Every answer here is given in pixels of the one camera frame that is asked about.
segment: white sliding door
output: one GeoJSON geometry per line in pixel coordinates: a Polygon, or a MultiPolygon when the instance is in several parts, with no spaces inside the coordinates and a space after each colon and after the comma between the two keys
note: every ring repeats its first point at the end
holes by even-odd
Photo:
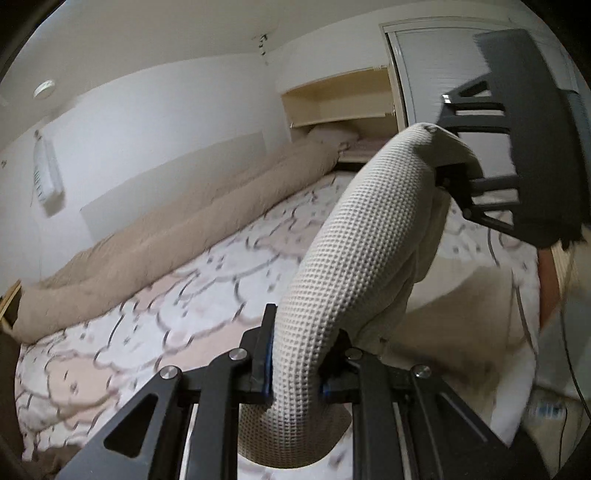
{"type": "MultiPolygon", "coordinates": [[[[474,35],[511,28],[477,20],[424,20],[385,27],[400,74],[408,123],[435,123],[441,95],[488,72],[474,35]]],[[[574,71],[560,44],[534,36],[560,88],[576,87],[574,71]]],[[[461,134],[474,150],[486,176],[514,171],[509,139],[502,134],[461,134]]]]}

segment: white textured sleeve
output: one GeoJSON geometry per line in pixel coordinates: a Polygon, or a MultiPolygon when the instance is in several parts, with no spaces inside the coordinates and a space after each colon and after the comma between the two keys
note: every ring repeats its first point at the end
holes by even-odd
{"type": "Polygon", "coordinates": [[[345,328],[373,350],[404,314],[431,264],[449,206],[434,167],[476,161],[457,137],[417,124],[394,137],[353,179],[314,239],[275,318],[273,403],[243,406],[239,451],[276,468],[325,456],[350,422],[320,398],[318,368],[345,328]]]}

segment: screw head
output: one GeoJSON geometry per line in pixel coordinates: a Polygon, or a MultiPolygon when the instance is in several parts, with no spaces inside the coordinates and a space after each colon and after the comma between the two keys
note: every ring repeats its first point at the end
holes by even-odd
{"type": "Polygon", "coordinates": [[[347,348],[347,350],[345,350],[345,356],[349,360],[361,360],[361,357],[363,357],[363,352],[358,348],[347,348]]]}
{"type": "Polygon", "coordinates": [[[167,365],[160,369],[160,376],[165,380],[170,380],[178,375],[178,367],[174,365],[167,365]]]}
{"type": "Polygon", "coordinates": [[[248,352],[244,348],[233,348],[228,352],[228,356],[234,361],[244,360],[248,356],[248,352]]]}
{"type": "Polygon", "coordinates": [[[429,378],[431,376],[431,368],[427,365],[417,365],[413,367],[413,374],[417,378],[429,378]]]}

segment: black cable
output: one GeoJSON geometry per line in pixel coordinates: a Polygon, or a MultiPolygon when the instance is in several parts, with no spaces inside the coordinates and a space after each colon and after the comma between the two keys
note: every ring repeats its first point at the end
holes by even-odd
{"type": "Polygon", "coordinates": [[[566,361],[569,365],[570,377],[573,379],[574,387],[577,390],[577,393],[579,394],[579,398],[580,398],[581,403],[583,404],[583,408],[585,409],[585,412],[586,412],[587,416],[589,417],[589,420],[591,420],[591,412],[589,411],[589,406],[587,405],[587,401],[585,400],[583,393],[581,392],[581,389],[579,387],[579,382],[577,382],[577,377],[574,374],[573,363],[570,359],[569,344],[566,341],[566,325],[564,322],[564,311],[566,310],[566,297],[567,297],[567,293],[569,290],[570,276],[573,271],[574,251],[575,251],[575,248],[573,247],[571,254],[570,254],[569,266],[567,267],[567,271],[566,271],[566,275],[565,275],[565,279],[564,279],[564,293],[562,295],[562,301],[560,303],[560,331],[562,334],[562,342],[564,345],[564,354],[566,355],[566,361]]]}
{"type": "Polygon", "coordinates": [[[560,432],[560,442],[558,443],[558,470],[562,468],[562,439],[564,437],[564,428],[566,421],[569,419],[569,409],[564,403],[564,423],[562,424],[562,431],[560,432]]]}

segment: bedspread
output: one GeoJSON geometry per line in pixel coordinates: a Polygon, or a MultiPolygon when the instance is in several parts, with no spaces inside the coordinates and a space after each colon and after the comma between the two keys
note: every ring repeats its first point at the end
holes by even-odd
{"type": "MultiPolygon", "coordinates": [[[[23,346],[15,396],[24,459],[52,446],[84,445],[164,365],[200,367],[235,347],[245,330],[260,324],[265,305],[279,302],[352,177],[322,178],[102,317],[23,346]]],[[[526,336],[535,343],[533,247],[467,222],[452,203],[438,254],[512,268],[526,336]]],[[[508,382],[499,390],[515,388],[515,378],[508,382]]],[[[328,456],[303,469],[275,470],[239,458],[239,478],[345,479],[351,467],[349,430],[328,456]]]]}

